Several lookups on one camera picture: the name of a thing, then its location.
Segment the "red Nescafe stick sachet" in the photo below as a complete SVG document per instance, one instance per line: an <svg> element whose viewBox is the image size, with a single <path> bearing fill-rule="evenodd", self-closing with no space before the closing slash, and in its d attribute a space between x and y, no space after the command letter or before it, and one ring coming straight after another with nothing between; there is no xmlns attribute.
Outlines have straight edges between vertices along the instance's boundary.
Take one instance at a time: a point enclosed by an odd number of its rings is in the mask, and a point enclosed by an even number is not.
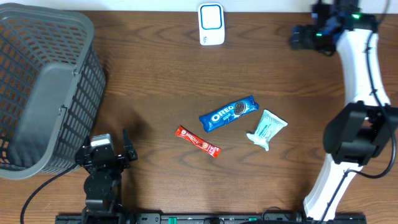
<svg viewBox="0 0 398 224"><path fill-rule="evenodd" d="M194 146L206 152L213 158L217 158L221 152L221 148L214 146L209 142L199 138L198 136L185 129L183 126L180 126L176 130L175 135L180 138L184 138L187 141L190 141Z"/></svg>

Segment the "blue Oreo cookie pack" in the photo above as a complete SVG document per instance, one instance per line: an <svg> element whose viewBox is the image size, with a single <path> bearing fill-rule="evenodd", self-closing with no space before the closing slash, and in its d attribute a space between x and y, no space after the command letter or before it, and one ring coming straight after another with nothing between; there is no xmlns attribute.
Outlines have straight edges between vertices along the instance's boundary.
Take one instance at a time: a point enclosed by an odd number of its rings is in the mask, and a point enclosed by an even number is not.
<svg viewBox="0 0 398 224"><path fill-rule="evenodd" d="M255 102L254 97L250 95L212 111L211 113L202 115L199 117L199 120L204 130L210 133L258 109L259 105Z"/></svg>

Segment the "mint green wipes packet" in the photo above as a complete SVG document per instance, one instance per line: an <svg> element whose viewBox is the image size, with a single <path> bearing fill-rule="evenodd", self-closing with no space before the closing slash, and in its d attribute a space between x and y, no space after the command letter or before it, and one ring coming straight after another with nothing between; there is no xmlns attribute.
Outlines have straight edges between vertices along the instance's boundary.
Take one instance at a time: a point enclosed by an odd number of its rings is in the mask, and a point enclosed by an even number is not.
<svg viewBox="0 0 398 224"><path fill-rule="evenodd" d="M247 133L246 136L255 145L261 146L268 151L269 141L287 125L288 123L283 119L279 118L269 110L264 110L255 132Z"/></svg>

